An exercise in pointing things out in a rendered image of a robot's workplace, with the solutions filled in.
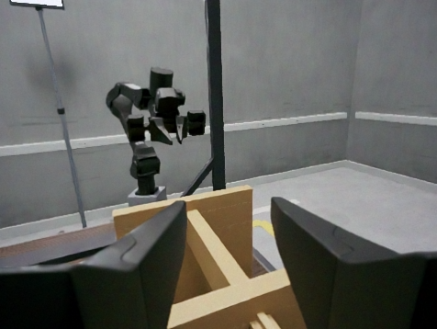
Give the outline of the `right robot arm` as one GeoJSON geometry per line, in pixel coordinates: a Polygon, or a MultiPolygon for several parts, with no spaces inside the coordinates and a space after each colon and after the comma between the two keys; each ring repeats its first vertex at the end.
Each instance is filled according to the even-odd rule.
{"type": "MultiPolygon", "coordinates": [[[[158,117],[160,112],[170,111],[174,111],[176,116],[179,116],[178,107],[185,104],[185,93],[172,88],[173,75],[172,70],[152,67],[150,87],[139,87],[130,82],[117,82],[115,87],[107,93],[106,105],[112,115],[120,120],[128,139],[126,117],[132,115],[132,103],[139,110],[148,109],[150,114],[152,105],[154,105],[155,117],[158,117]]],[[[129,144],[133,151],[129,171],[130,175],[137,179],[139,188],[135,195],[153,195],[159,189],[155,186],[154,175],[160,174],[160,159],[154,148],[148,147],[145,142],[129,141],[129,144]]]]}

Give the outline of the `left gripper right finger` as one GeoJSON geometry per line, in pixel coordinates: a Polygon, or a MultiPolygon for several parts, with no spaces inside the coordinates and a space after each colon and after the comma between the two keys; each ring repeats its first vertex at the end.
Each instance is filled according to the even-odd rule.
{"type": "Polygon", "coordinates": [[[270,218],[307,329],[433,329],[437,251],[398,253],[282,197],[270,218]]]}

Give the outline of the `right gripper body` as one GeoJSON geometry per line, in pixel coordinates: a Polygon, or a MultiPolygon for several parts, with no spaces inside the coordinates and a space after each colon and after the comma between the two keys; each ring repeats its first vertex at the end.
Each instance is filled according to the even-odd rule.
{"type": "MultiPolygon", "coordinates": [[[[158,117],[153,113],[154,105],[152,105],[151,116],[148,117],[148,121],[151,118],[162,118],[164,127],[168,133],[175,133],[175,116],[174,111],[160,112],[158,117]],[[170,128],[170,129],[169,129],[170,128]]],[[[200,110],[189,110],[187,112],[188,117],[188,133],[192,136],[203,135],[206,127],[206,114],[200,110]]],[[[143,114],[127,115],[126,123],[128,130],[128,137],[130,142],[143,142],[146,140],[145,130],[150,133],[150,123],[144,123],[143,114]]]]}

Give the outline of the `tan wooden board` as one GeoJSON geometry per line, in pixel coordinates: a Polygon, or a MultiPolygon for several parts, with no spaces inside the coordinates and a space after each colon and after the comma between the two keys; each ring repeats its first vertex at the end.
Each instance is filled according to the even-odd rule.
{"type": "MultiPolygon", "coordinates": [[[[176,200],[198,210],[242,271],[252,279],[252,187],[245,185],[113,210],[117,240],[176,200]]],[[[213,292],[187,240],[174,305],[213,292]]]]}
{"type": "Polygon", "coordinates": [[[283,268],[173,305],[167,329],[250,329],[259,312],[280,329],[307,329],[283,268]]]}

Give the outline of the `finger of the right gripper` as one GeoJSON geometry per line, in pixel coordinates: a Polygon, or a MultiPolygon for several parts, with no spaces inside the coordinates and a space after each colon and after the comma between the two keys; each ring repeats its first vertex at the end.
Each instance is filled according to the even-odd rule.
{"type": "Polygon", "coordinates": [[[183,138],[187,137],[188,133],[188,118],[187,116],[175,116],[175,132],[176,132],[176,140],[182,144],[183,138]]]}
{"type": "Polygon", "coordinates": [[[173,145],[171,136],[163,125],[162,118],[151,118],[149,123],[152,142],[162,142],[173,145]]]}

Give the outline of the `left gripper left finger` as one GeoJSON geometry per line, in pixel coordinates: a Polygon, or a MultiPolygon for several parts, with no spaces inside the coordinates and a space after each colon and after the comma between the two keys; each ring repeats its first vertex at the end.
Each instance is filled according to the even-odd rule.
{"type": "Polygon", "coordinates": [[[177,200],[82,265],[0,267],[0,329],[167,329],[186,228],[177,200]]]}

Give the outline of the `wooden rail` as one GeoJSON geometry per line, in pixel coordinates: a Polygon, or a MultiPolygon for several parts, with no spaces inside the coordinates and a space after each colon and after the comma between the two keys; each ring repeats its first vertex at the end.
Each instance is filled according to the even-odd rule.
{"type": "Polygon", "coordinates": [[[186,240],[213,291],[249,280],[198,212],[187,212],[186,240]]]}

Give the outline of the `tan wooden wedge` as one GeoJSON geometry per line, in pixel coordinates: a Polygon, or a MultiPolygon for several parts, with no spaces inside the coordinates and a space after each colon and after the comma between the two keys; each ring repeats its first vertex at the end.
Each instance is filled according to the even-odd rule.
{"type": "Polygon", "coordinates": [[[257,313],[257,322],[262,329],[275,329],[264,312],[257,313]]]}

